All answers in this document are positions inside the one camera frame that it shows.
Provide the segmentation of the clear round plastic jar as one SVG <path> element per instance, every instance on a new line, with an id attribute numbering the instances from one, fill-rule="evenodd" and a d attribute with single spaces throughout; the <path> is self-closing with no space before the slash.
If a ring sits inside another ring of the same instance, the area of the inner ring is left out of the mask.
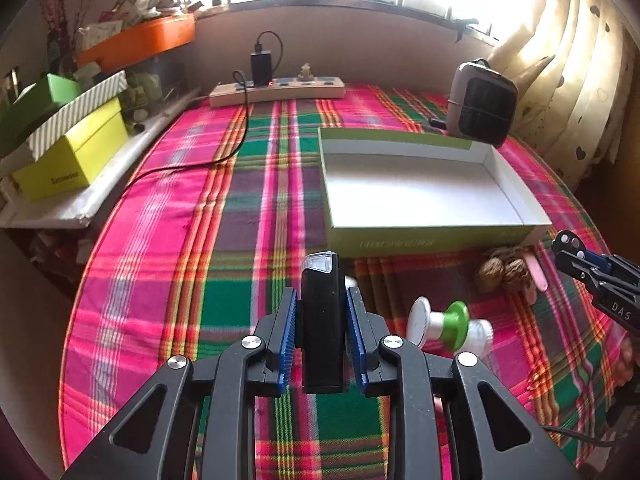
<path id="1" fill-rule="evenodd" d="M 494 329 L 491 322 L 484 320 L 484 318 L 471 320 L 460 351 L 471 352 L 478 358 L 484 359 L 488 355 L 493 342 Z"/>

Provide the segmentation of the black rectangular device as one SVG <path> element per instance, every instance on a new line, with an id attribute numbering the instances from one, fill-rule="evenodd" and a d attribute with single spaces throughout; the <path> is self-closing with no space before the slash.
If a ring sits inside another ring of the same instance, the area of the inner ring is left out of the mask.
<path id="1" fill-rule="evenodd" d="M 341 393 L 345 385 L 344 275 L 335 252 L 306 255 L 302 269 L 303 386 L 306 393 Z"/>

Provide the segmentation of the brown walnut right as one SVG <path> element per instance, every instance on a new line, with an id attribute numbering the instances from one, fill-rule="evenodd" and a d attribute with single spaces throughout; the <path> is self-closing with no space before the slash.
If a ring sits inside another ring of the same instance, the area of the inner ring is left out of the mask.
<path id="1" fill-rule="evenodd" d="M 528 266 L 523 258 L 514 258 L 504 264 L 502 284 L 510 294 L 526 289 L 531 280 Z"/>

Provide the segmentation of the brown walnut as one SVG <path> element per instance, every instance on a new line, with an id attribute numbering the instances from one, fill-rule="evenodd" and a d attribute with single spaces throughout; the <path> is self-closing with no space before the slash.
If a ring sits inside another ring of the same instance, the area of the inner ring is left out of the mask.
<path id="1" fill-rule="evenodd" d="M 503 275 L 504 263 L 500 258 L 491 257 L 477 269 L 475 283 L 481 292 L 492 292 L 500 286 Z"/>
<path id="2" fill-rule="evenodd" d="M 523 258 L 514 258 L 504 264 L 502 284 L 510 294 L 526 289 L 531 280 L 528 266 Z"/>

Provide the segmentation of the brown walnut left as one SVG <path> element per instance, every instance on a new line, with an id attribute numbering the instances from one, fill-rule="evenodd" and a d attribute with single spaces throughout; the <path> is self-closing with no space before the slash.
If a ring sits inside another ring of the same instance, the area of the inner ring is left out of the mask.
<path id="1" fill-rule="evenodd" d="M 500 286 L 503 275 L 504 263 L 500 258 L 491 257 L 477 269 L 475 283 L 481 292 L 492 292 Z"/>

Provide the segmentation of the grey black space heater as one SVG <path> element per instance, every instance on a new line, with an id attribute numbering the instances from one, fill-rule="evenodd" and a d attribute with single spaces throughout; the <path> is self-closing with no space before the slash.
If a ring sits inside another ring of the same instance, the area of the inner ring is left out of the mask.
<path id="1" fill-rule="evenodd" d="M 450 136 L 500 148 L 511 129 L 517 100 L 514 82 L 478 58 L 458 66 L 446 118 L 430 118 L 428 124 Z"/>

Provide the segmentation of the green white cardboard tray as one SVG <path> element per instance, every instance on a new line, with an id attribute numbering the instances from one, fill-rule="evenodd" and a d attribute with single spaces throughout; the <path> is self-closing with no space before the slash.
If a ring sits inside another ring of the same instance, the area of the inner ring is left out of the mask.
<path id="1" fill-rule="evenodd" d="M 434 133 L 318 131 L 326 242 L 345 258 L 533 245 L 548 214 L 491 145 Z"/>

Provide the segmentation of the white shelf board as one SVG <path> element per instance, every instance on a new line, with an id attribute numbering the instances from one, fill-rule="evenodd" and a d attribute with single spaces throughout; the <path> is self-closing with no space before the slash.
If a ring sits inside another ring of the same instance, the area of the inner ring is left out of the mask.
<path id="1" fill-rule="evenodd" d="M 40 152 L 27 144 L 16 153 L 17 170 L 1 171 L 3 229 L 82 229 L 107 195 L 152 142 L 200 90 L 164 105 L 132 136 L 120 104 L 110 99 Z"/>

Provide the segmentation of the yellow green box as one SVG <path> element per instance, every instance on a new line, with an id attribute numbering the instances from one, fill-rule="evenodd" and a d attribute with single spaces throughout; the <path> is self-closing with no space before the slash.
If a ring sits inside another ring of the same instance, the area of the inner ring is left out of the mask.
<path id="1" fill-rule="evenodd" d="M 68 130 L 38 162 L 11 177 L 32 202 L 88 188 L 128 140 L 116 96 Z"/>

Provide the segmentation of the small figurine plug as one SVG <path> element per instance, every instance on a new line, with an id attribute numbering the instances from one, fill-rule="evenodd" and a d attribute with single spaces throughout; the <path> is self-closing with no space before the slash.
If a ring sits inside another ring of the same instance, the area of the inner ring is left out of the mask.
<path id="1" fill-rule="evenodd" d="M 311 71 L 311 66 L 309 63 L 305 63 L 301 68 L 300 72 L 297 76 L 298 81 L 309 82 L 314 81 L 314 74 Z"/>

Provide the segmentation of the beige power strip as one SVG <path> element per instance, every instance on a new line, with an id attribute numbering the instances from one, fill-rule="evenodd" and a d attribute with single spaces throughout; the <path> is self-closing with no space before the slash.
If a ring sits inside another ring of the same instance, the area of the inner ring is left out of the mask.
<path id="1" fill-rule="evenodd" d="M 209 93 L 209 105 L 213 108 L 240 105 L 244 103 L 244 92 L 247 92 L 250 104 L 287 100 L 327 100 L 343 99 L 346 87 L 338 77 L 316 77 L 310 81 L 297 78 L 274 78 L 271 84 L 255 87 L 249 81 L 247 88 L 240 82 L 233 84 L 217 84 Z"/>

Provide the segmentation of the striped white box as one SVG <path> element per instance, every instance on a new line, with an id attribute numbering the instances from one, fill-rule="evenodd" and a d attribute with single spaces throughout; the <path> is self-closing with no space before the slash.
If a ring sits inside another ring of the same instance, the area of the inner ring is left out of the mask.
<path id="1" fill-rule="evenodd" d="M 119 96 L 127 87 L 126 72 L 120 70 L 64 105 L 28 137 L 26 140 L 27 160 L 38 162 L 42 155 L 68 130 L 100 106 Z"/>

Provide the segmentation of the black charger adapter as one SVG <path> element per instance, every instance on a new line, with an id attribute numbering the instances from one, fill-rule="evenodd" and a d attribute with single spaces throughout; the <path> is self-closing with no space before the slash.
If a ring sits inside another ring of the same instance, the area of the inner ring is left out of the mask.
<path id="1" fill-rule="evenodd" d="M 270 51 L 252 52 L 250 69 L 255 87 L 265 87 L 272 81 L 272 56 Z"/>

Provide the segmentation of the orange tray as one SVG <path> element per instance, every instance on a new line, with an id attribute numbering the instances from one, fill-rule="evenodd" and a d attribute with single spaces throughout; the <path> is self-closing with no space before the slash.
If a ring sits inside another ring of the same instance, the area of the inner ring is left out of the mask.
<path id="1" fill-rule="evenodd" d="M 156 18 L 128 28 L 78 53 L 77 66 L 96 63 L 103 73 L 111 74 L 190 44 L 194 39 L 195 18 L 192 14 Z"/>

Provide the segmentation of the red berry branches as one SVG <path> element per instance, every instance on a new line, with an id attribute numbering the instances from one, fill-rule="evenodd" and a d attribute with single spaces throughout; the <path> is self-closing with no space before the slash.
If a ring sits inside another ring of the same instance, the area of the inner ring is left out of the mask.
<path id="1" fill-rule="evenodd" d="M 76 0 L 76 10 L 69 18 L 66 0 L 38 0 L 41 17 L 47 24 L 47 61 L 58 62 L 77 46 L 79 27 L 93 0 Z"/>

